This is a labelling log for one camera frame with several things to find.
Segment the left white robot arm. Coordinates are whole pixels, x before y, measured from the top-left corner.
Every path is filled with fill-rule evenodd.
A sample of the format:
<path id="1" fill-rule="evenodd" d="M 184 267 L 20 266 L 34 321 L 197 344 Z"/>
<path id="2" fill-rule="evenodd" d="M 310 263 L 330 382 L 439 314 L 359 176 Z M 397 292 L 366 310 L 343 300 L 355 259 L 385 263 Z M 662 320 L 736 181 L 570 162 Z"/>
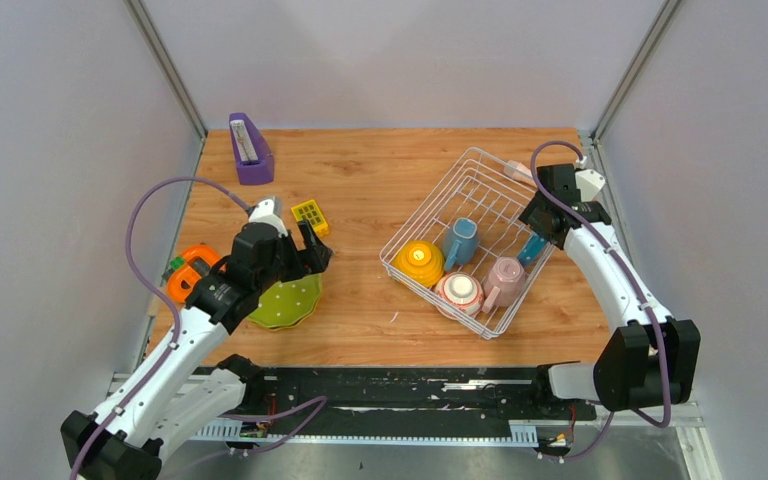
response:
<path id="1" fill-rule="evenodd" d="M 92 413 L 72 412 L 61 425 L 73 479 L 155 479 L 163 462 L 196 431 L 237 408 L 258 411 L 266 400 L 264 370 L 233 354 L 208 379 L 176 394 L 204 357 L 254 312 L 261 295 L 327 269 L 331 250 L 311 224 L 298 224 L 305 247 L 272 224 L 251 221 L 230 255 L 198 280 L 174 326 L 123 386 Z"/>

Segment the blue ceramic mug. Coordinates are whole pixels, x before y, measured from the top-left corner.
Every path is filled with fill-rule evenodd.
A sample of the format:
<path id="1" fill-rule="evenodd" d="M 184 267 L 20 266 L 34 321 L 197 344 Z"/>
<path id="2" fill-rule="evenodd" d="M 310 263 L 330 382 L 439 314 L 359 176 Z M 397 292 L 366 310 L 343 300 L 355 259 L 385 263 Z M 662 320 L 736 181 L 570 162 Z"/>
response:
<path id="1" fill-rule="evenodd" d="M 449 272 L 469 263 L 478 244 L 478 225 L 467 217 L 457 218 L 443 241 L 444 270 Z"/>

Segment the yellow polka dot plate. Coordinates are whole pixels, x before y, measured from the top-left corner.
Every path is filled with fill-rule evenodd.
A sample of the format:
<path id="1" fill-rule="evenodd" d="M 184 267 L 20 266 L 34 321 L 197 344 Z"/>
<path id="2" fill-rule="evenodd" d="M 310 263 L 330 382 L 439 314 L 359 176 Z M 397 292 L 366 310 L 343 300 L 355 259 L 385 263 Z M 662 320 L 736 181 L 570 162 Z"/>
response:
<path id="1" fill-rule="evenodd" d="M 280 331 L 295 328 L 302 324 L 306 319 L 307 316 L 295 319 L 252 319 L 252 322 L 270 331 Z"/>

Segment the blue polka dot plate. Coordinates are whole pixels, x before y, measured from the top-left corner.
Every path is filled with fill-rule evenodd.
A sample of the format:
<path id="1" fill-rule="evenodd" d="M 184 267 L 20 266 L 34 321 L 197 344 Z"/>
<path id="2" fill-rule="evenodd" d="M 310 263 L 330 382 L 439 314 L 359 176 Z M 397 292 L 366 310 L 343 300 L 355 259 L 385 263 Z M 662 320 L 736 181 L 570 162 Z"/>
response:
<path id="1" fill-rule="evenodd" d="M 531 265 L 545 248 L 547 241 L 536 233 L 532 233 L 516 256 L 523 268 Z"/>

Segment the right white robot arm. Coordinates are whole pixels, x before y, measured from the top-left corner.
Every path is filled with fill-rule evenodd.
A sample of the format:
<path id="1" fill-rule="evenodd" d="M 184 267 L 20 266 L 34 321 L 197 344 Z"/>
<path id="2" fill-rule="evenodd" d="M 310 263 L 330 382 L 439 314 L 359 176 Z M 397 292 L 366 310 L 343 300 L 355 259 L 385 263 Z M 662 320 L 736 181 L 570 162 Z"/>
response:
<path id="1" fill-rule="evenodd" d="M 678 320 L 658 302 L 621 249 L 605 208 L 586 201 L 572 164 L 539 167 L 535 196 L 519 219 L 578 266 L 612 329 L 594 363 L 538 368 L 531 403 L 556 417 L 571 400 L 607 410 L 639 410 L 689 400 L 701 335 L 691 320 Z"/>

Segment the green polka dot plate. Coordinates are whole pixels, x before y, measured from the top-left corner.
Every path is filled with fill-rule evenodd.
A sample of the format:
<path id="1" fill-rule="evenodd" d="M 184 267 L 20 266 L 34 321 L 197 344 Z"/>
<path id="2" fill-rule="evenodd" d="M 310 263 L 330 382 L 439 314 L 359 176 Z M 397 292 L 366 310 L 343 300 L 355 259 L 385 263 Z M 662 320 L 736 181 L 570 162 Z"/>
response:
<path id="1" fill-rule="evenodd" d="M 279 282 L 266 290 L 258 307 L 248 317 L 252 319 L 295 319 L 310 316 L 322 296 L 322 275 L 313 274 L 290 282 Z"/>

